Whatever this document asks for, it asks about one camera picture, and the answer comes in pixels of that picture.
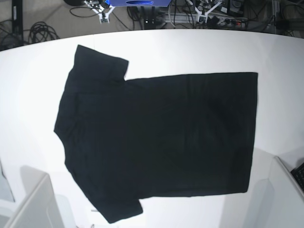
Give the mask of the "white partition panel right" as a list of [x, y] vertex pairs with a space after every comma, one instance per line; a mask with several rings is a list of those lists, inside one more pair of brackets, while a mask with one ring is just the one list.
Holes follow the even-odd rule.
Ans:
[[254, 190], [254, 228], [302, 228], [304, 194], [278, 157], [271, 163], [268, 178]]

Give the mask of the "black keyboard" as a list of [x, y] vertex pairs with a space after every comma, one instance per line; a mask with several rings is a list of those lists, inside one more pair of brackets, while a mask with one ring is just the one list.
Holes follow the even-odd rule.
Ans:
[[295, 168], [291, 171], [291, 175], [296, 180], [299, 187], [304, 190], [304, 163], [301, 164], [298, 168]]

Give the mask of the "blue box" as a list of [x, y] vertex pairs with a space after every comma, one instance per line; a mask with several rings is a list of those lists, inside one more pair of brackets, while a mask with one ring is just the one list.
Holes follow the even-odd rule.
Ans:
[[110, 0], [110, 4], [115, 7], [127, 6], [153, 6], [167, 7], [171, 0]]

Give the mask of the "white partition panel left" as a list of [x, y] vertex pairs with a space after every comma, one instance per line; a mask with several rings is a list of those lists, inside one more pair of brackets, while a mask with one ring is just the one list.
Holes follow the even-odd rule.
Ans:
[[20, 168], [26, 196], [14, 212], [0, 215], [8, 220], [2, 228], [63, 228], [50, 175], [30, 166]]

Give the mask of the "white partition panel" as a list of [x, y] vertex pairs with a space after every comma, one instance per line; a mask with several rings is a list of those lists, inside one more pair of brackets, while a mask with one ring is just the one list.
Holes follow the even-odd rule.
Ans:
[[254, 228], [302, 228], [304, 194], [278, 157], [271, 163], [268, 178], [254, 190]]
[[26, 196], [14, 212], [0, 215], [8, 220], [2, 228], [63, 228], [50, 175], [30, 166], [20, 168]]

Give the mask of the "black T-shirt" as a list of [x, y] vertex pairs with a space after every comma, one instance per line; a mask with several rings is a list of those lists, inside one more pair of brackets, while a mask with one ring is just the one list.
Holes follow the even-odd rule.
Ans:
[[125, 80], [128, 64], [78, 46], [54, 128], [68, 171], [107, 222], [141, 214], [150, 197], [245, 193], [258, 74]]

